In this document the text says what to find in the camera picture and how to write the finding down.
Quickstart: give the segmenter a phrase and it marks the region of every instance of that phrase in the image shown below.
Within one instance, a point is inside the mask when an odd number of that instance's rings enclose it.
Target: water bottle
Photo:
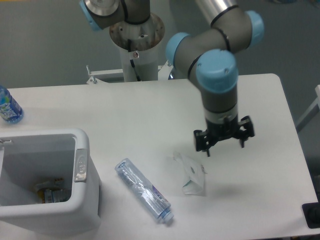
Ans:
[[[171,204],[128,158],[115,166],[115,170],[160,223],[166,224],[174,217]]]
[[[16,124],[24,117],[24,112],[8,89],[0,85],[0,116],[10,124]]]

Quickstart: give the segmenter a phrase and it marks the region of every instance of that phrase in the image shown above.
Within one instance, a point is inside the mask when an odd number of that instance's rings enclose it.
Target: metal cylinder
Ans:
[[[119,0],[84,0],[84,3],[92,13],[102,17],[113,14],[119,6]]]
[[[151,13],[142,24],[116,23],[109,32],[120,51],[125,82],[158,80],[158,47],[165,25],[157,15]]]
[[[209,24],[222,12],[237,5],[236,0],[196,0],[196,3]]]

